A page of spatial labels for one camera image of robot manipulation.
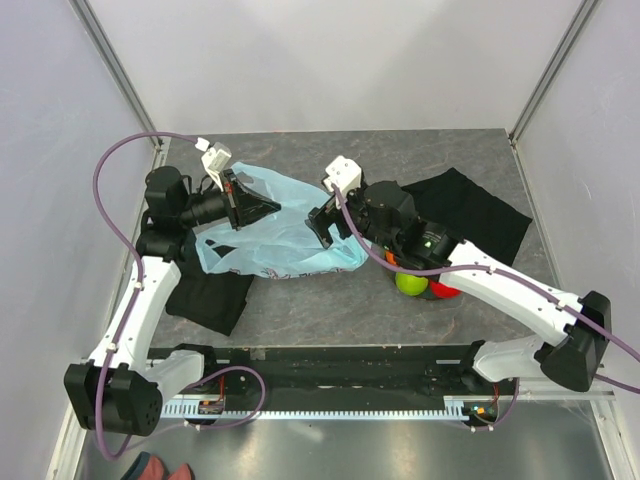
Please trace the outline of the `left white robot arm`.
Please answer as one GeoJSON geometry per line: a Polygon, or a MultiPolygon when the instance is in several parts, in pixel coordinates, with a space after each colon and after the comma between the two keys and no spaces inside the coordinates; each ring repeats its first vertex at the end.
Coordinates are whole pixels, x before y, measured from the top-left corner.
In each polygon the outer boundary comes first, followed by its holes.
{"type": "Polygon", "coordinates": [[[244,185],[227,169],[206,189],[171,166],[145,179],[147,208],[125,295],[99,344],[67,368],[64,387],[86,430],[148,436],[167,401],[188,386],[208,393],[219,369],[204,351],[181,348],[157,366],[147,363],[152,337],[190,256],[196,226],[219,220],[238,230],[280,211],[278,202],[244,185]]]}

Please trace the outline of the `light blue plastic bag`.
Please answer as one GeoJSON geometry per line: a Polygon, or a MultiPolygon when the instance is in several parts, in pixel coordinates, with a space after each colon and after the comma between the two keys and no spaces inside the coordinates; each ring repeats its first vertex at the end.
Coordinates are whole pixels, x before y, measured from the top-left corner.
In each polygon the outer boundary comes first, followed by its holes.
{"type": "Polygon", "coordinates": [[[329,199],[323,190],[274,170],[242,162],[235,163],[232,171],[258,192],[277,201],[281,210],[238,231],[219,223],[198,233],[195,248],[206,273],[234,272],[290,279],[354,271],[368,259],[352,237],[333,238],[333,244],[323,249],[305,225],[312,208],[329,199]]]}

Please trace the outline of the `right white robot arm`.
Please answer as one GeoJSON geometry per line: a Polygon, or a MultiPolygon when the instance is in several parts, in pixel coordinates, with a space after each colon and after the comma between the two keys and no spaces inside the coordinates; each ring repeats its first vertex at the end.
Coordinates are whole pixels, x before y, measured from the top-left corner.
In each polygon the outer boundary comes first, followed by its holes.
{"type": "Polygon", "coordinates": [[[590,390],[609,344],[611,302],[591,291],[583,296],[536,281],[492,258],[470,240],[423,219],[412,197],[394,181],[370,186],[359,180],[323,181],[329,200],[309,213],[307,225],[324,247],[336,227],[396,273],[423,276],[430,284],[469,294],[517,320],[532,334],[520,340],[476,341],[469,362],[458,368],[467,392],[483,392],[512,377],[546,377],[576,392],[590,390]]]}

